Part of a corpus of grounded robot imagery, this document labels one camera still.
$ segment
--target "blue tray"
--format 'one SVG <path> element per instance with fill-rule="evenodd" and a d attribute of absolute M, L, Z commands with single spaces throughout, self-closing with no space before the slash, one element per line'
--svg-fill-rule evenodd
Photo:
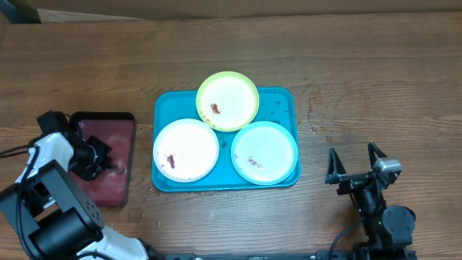
<path fill-rule="evenodd" d="M 260 108 L 254 122 L 272 121 L 287 129 L 298 145 L 297 124 L 295 120 L 294 99 L 289 91 L 282 87 L 259 87 Z M 196 111 L 197 90 L 166 92 L 156 101 L 154 108 L 154 140 L 164 127 L 183 118 L 198 119 Z M 231 144 L 237 131 L 215 131 L 220 143 L 218 161 L 212 171 L 200 180 L 190 183 L 179 183 L 164 177 L 152 161 L 152 182 L 161 191 L 226 191 L 239 189 L 263 189 L 287 187 L 294 185 L 302 168 L 300 154 L 294 171 L 280 183 L 259 186 L 246 181 L 234 169 L 231 161 Z"/>

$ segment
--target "wooden table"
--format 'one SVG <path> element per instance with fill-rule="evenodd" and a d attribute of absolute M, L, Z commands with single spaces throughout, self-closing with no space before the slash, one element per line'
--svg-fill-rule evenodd
<path fill-rule="evenodd" d="M 399 157 L 389 205 L 417 214 L 419 259 L 462 259 L 462 13 L 325 15 L 9 25 L 0 51 L 0 150 L 40 133 L 48 110 L 129 111 L 136 149 L 128 203 L 107 225 L 161 252 L 297 253 L 327 249 L 358 216 L 324 184 L 328 148 L 348 173 L 367 143 Z M 291 188 L 164 194 L 151 182 L 154 103 L 215 72 L 294 96 L 302 176 Z M 26 156 L 1 161 L 0 189 Z M 2 259 L 25 257 L 0 218 Z M 348 235 L 339 248 L 364 240 Z"/>

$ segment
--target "food crumb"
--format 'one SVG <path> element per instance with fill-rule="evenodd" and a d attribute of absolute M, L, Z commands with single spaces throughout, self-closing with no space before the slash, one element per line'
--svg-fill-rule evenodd
<path fill-rule="evenodd" d="M 210 104 L 210 108 L 212 109 L 212 111 L 216 114 L 220 114 L 221 113 L 221 110 L 218 109 L 218 105 L 217 104 Z"/>
<path fill-rule="evenodd" d="M 259 162 L 255 161 L 253 159 L 253 157 L 250 157 L 248 158 L 248 162 L 251 163 L 251 165 L 257 167 L 258 169 L 262 170 L 262 171 L 266 171 L 266 169 L 262 166 L 262 164 L 260 164 Z"/>
<path fill-rule="evenodd" d="M 167 161 L 170 163 L 170 167 L 172 169 L 175 169 L 175 161 L 173 160 L 173 155 L 170 155 L 169 157 L 167 157 Z"/>

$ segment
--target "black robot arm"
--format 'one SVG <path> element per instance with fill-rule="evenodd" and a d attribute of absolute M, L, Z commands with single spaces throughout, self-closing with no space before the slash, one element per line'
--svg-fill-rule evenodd
<path fill-rule="evenodd" d="M 367 173 L 347 175 L 334 148 L 329 150 L 326 184 L 338 184 L 337 194 L 349 194 L 362 220 L 367 242 L 356 243 L 348 259 L 417 259 L 406 247 L 412 244 L 415 214 L 406 207 L 386 206 L 382 190 L 398 179 L 401 164 L 387 157 L 373 142 L 369 150 Z"/>

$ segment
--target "wire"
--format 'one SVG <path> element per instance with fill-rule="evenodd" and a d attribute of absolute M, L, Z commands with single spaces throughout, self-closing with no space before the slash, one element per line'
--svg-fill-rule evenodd
<path fill-rule="evenodd" d="M 16 156 L 16 155 L 22 155 L 22 154 L 25 154 L 25 153 L 28 153 L 28 151 L 21 151 L 21 152 L 13 152 L 13 153 L 10 153 L 8 155 L 0 155 L 0 158 L 7 158 L 7 157 L 11 157 L 11 156 Z"/>
<path fill-rule="evenodd" d="M 381 204 L 381 200 L 380 200 L 380 187 L 379 187 L 379 184 L 378 184 L 378 178 L 375 179 L 375 183 L 377 184 L 377 201 L 375 202 L 375 209 L 374 209 L 374 213 L 377 213 L 378 211 L 378 207 L 380 206 Z"/>
<path fill-rule="evenodd" d="M 77 122 L 77 120 L 76 120 L 73 116 L 71 116 L 71 115 L 69 115 L 69 114 L 64 114 L 64 115 L 67 116 L 67 117 L 69 117 L 69 120 L 72 120 L 72 121 L 76 124 L 76 126 L 77 126 L 77 133 L 79 133 L 80 139 L 83 139 L 83 138 L 84 138 L 84 135 L 83 135 L 83 133 L 82 133 L 82 129 L 80 128 L 79 122 Z"/>
<path fill-rule="evenodd" d="M 358 220 L 356 223 L 354 223 L 353 225 L 347 227 L 345 230 L 343 230 L 336 238 L 335 240 L 332 242 L 332 245 L 331 245 L 331 248 L 329 249 L 329 257 L 328 257 L 328 260 L 332 260 L 332 253 L 334 252 L 334 247 L 335 245 L 337 244 L 337 242 L 339 242 L 340 238 L 342 236 L 344 236 L 346 233 L 348 233 L 349 231 L 353 230 L 356 226 L 358 226 L 359 224 L 362 223 L 364 219 L 361 218 L 360 220 Z"/>
<path fill-rule="evenodd" d="M 104 259 L 104 260 L 113 260 L 109 256 L 106 256 L 106 255 L 104 255 L 102 253 L 98 253 L 96 251 L 95 252 L 87 252 L 87 253 L 80 254 L 80 255 L 75 256 L 74 258 L 72 258 L 72 260 L 82 259 L 82 258 L 84 258 L 86 256 L 93 256 L 93 258 L 95 258 L 95 259 L 97 257 L 99 257 L 99 258 Z"/>
<path fill-rule="evenodd" d="M 30 148 L 30 145 L 26 144 L 26 145 L 22 145 L 20 147 L 15 147 L 15 148 L 11 148 L 11 149 L 8 149 L 8 150 L 4 150 L 3 152 L 0 152 L 0 155 L 5 155 L 5 154 L 8 154 L 10 152 L 14 152 L 14 151 L 17 151 L 17 150 L 20 150 L 20 149 L 27 149 L 27 148 Z"/>
<path fill-rule="evenodd" d="M 24 230 L 22 229 L 22 216 L 21 216 L 21 209 L 22 209 L 22 190 L 24 188 L 24 185 L 26 183 L 27 177 L 29 176 L 30 172 L 34 168 L 35 161 L 37 160 L 38 153 L 39 153 L 39 146 L 34 146 L 35 148 L 35 153 L 32 156 L 32 159 L 27 166 L 26 171 L 24 172 L 24 175 L 22 176 L 21 181 L 19 182 L 19 187 L 17 190 L 17 200 L 16 200 L 16 226 L 17 226 L 17 234 L 19 236 L 19 241 L 21 242 L 22 249 L 26 252 L 27 256 L 29 256 L 30 259 L 36 260 L 33 252 L 30 250 L 25 238 L 24 238 Z"/>

